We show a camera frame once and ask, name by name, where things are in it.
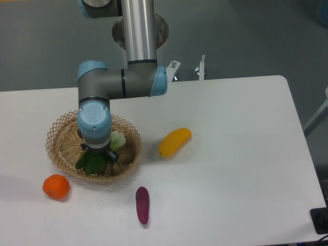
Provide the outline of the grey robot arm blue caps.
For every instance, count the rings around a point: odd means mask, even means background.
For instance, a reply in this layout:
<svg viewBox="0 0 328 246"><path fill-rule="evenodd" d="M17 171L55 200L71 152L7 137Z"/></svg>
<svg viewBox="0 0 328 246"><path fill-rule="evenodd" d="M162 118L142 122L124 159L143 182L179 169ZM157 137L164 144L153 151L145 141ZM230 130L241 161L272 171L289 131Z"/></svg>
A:
<svg viewBox="0 0 328 246"><path fill-rule="evenodd" d="M97 60L78 67L77 125L86 150L110 162L118 154L110 148L112 116L110 100L164 95L167 71L157 63L156 27L153 1L79 1L85 17L121 16L126 45L127 67L109 70Z"/></svg>

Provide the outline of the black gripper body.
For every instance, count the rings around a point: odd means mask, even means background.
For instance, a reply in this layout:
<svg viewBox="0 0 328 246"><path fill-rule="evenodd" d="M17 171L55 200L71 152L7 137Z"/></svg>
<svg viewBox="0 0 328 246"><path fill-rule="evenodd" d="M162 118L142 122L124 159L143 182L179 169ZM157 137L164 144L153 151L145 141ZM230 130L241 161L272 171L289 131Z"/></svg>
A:
<svg viewBox="0 0 328 246"><path fill-rule="evenodd" d="M81 143L80 147L83 151L89 151L96 154L105 154L110 149L110 142L108 142L106 145L87 145L86 143Z"/></svg>

